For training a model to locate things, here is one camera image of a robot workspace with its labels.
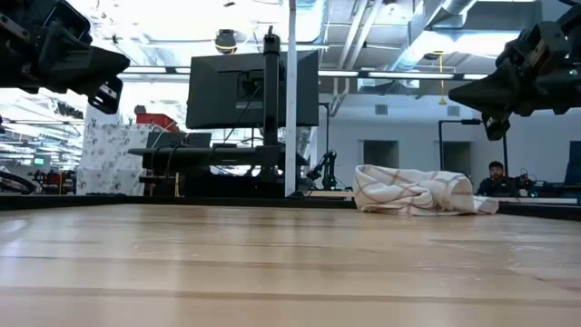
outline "person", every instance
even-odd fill
[[[488,165],[490,176],[485,178],[478,187],[477,195],[514,196],[516,188],[510,177],[505,176],[505,166],[494,161]]]

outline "desk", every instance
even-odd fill
[[[112,205],[0,212],[6,326],[559,326],[581,223]]]
[[[532,204],[577,204],[577,199],[571,198],[493,198],[500,203],[532,203]]]
[[[329,198],[353,198],[352,191],[307,191],[308,196]]]

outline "ceiling light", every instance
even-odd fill
[[[464,79],[468,81],[476,81],[479,79],[483,79],[486,76],[487,74],[464,74]]]
[[[165,67],[127,67],[123,72],[136,74],[164,74]]]
[[[34,159],[33,154],[0,154],[0,158],[7,159]]]
[[[432,79],[446,80],[452,79],[453,74],[440,73],[399,73],[399,72],[369,72],[371,78],[392,78],[392,79]]]
[[[177,74],[189,74],[191,72],[190,68],[175,68]]]
[[[325,77],[357,77],[359,72],[352,71],[319,71],[319,76]]]
[[[84,121],[82,120],[71,120],[71,121],[32,121],[32,120],[7,120],[9,124],[30,124],[30,125],[59,125],[59,124],[74,124],[82,125]]]

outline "towel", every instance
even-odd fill
[[[354,193],[362,212],[454,215],[498,210],[497,201],[473,195],[472,183],[462,173],[364,164],[355,168]]]

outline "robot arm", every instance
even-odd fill
[[[314,182],[320,178],[320,172],[323,171],[323,190],[335,190],[337,187],[335,159],[337,159],[337,153],[334,150],[324,154],[319,163],[307,173],[307,178]]]
[[[71,89],[106,114],[117,112],[127,57],[91,46],[91,24],[65,0],[0,2],[0,88],[37,94]]]
[[[552,109],[564,114],[581,106],[581,5],[556,22],[524,30],[505,45],[497,70],[450,90],[449,98],[482,113],[489,140],[501,139],[514,114]]]

